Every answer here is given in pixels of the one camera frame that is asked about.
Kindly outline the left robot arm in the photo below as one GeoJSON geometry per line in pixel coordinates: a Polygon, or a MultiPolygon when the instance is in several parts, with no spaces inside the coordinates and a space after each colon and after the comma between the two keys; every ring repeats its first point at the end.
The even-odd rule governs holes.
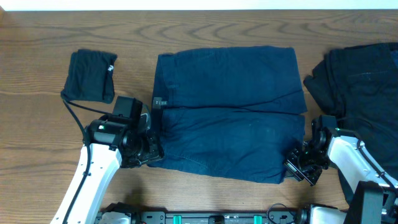
{"type": "Polygon", "coordinates": [[[85,129],[78,167],[52,223],[94,223],[106,189],[119,169],[159,161],[164,153],[150,132],[147,113],[107,114],[85,129]]]}

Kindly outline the dark blue shorts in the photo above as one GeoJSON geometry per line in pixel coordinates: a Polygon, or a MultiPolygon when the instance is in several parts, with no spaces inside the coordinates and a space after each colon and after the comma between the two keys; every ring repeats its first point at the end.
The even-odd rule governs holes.
{"type": "Polygon", "coordinates": [[[227,47],[158,56],[152,128],[156,167],[280,184],[303,142],[305,104],[291,47],[227,47]]]}

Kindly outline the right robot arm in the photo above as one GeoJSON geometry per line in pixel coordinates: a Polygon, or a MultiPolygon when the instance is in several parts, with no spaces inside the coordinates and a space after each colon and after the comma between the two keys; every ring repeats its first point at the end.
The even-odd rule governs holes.
{"type": "Polygon", "coordinates": [[[397,180],[376,162],[359,134],[339,128],[334,116],[321,115],[312,121],[312,139],[289,151],[284,166],[297,181],[315,185],[330,164],[353,191],[348,211],[310,204],[296,213],[295,223],[397,223],[397,180]]]}

